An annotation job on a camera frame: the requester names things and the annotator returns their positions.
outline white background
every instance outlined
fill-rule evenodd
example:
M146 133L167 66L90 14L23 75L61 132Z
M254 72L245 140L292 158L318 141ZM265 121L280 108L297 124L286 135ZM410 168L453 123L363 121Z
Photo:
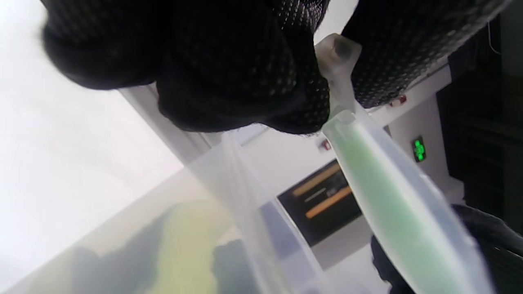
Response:
M52 67L40 1L0 6L3 292L182 165L119 92L83 89Z

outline black knit glove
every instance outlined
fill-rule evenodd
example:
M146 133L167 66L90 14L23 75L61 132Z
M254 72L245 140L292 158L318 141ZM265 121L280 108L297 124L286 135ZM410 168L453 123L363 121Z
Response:
M329 116L313 34L329 0L43 0L44 47L72 81L116 89L156 81L160 112L187 131L263 123L317 132ZM364 107L394 99L508 0L361 0L343 35Z

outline exit sign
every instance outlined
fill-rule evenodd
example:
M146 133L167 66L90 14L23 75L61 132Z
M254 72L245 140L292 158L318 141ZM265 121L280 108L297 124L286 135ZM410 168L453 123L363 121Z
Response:
M414 159L416 162L422 162L427 158L427 149L423 143L422 136L419 136L412 141L412 152L414 153Z

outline clear plastic container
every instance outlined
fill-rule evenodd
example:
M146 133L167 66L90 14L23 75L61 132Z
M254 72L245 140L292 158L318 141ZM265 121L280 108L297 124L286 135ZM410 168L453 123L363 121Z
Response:
M330 35L316 46L331 87L322 131L394 266L417 293L491 294L480 251L442 193L354 100L360 46Z
M298 229L223 142L8 294L330 294Z

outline display screen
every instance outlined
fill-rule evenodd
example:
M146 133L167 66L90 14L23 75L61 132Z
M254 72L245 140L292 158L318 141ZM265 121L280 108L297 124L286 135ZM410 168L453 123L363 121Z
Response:
M278 199L310 246L361 215L337 161L319 169Z

